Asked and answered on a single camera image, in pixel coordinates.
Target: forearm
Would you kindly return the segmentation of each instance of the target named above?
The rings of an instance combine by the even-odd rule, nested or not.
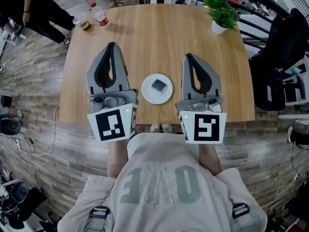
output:
[[[117,178],[128,161],[127,140],[110,143],[107,161],[107,176]]]
[[[5,31],[7,31],[10,35],[12,35],[14,33],[14,28],[12,27],[12,25],[10,24],[10,22],[8,22],[7,24],[4,25],[3,29]]]
[[[213,175],[222,171],[221,163],[218,158],[214,145],[198,145],[199,164],[208,169]]]
[[[31,0],[25,0],[24,12],[28,12],[30,9]]]

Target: potted plant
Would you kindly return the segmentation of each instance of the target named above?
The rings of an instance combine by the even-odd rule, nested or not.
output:
[[[240,16],[228,6],[227,0],[203,0],[210,8],[208,14],[212,17],[211,29],[216,34],[222,34],[227,29],[235,30]]]

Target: strap buckle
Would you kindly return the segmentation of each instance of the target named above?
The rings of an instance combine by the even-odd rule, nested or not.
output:
[[[91,218],[100,218],[100,219],[106,219],[107,215],[110,213],[110,209],[106,206],[99,206],[96,208],[93,208],[90,217]]]
[[[239,218],[245,214],[248,214],[249,208],[245,203],[237,203],[235,205],[233,205],[233,213],[232,213],[232,217],[234,219]]]

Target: wooden table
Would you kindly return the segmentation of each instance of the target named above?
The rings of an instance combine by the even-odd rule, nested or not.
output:
[[[175,103],[181,100],[182,62],[186,53],[206,60],[219,74],[228,122],[254,120],[253,87],[247,53],[239,30],[216,35],[208,9],[178,4],[133,5],[106,10],[107,29],[76,27],[65,63],[60,96],[60,122],[88,123],[86,72],[109,42],[122,49],[130,88],[138,88],[138,124],[177,124]],[[141,94],[145,77],[166,75],[173,95],[162,105]]]

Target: shirt sleeve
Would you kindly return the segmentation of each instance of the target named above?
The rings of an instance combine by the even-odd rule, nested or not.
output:
[[[216,175],[216,177],[226,184],[229,198],[233,204],[245,203],[253,216],[255,224],[260,228],[260,231],[265,231],[267,225],[267,215],[259,206],[254,197],[249,193],[240,177],[238,169],[230,168],[224,170]]]
[[[0,13],[0,27],[3,28],[8,22],[9,18],[5,14]]]
[[[81,232],[84,231],[90,219],[93,208],[102,206],[110,194],[115,179],[91,175],[88,177],[84,190],[79,195],[76,204],[59,221],[59,232]]]

